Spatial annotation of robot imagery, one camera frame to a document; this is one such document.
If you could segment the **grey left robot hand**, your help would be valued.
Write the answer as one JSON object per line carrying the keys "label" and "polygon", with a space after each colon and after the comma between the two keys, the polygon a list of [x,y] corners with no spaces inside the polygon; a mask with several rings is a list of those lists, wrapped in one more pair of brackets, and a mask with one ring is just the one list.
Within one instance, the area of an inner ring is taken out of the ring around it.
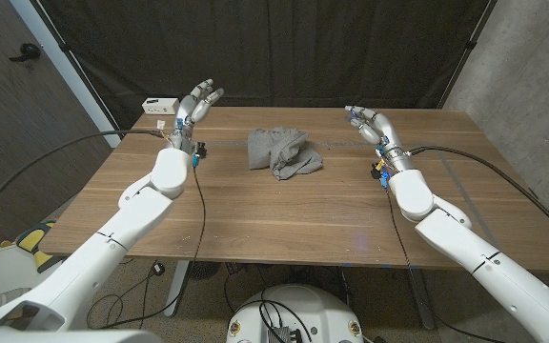
{"label": "grey left robot hand", "polygon": [[166,137],[166,148],[175,148],[186,153],[193,149],[193,129],[196,123],[203,121],[212,105],[224,94],[224,89],[214,89],[213,79],[207,79],[180,102],[175,116],[172,132]]}

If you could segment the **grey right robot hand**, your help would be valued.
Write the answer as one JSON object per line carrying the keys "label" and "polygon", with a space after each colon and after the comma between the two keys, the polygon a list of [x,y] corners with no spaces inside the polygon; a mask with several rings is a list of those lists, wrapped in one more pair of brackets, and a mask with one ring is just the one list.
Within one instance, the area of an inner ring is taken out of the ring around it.
{"label": "grey right robot hand", "polygon": [[393,124],[385,114],[360,106],[346,106],[345,111],[348,112],[347,122],[357,129],[365,141],[376,146],[376,154],[393,172],[415,169],[411,158],[402,148]]}

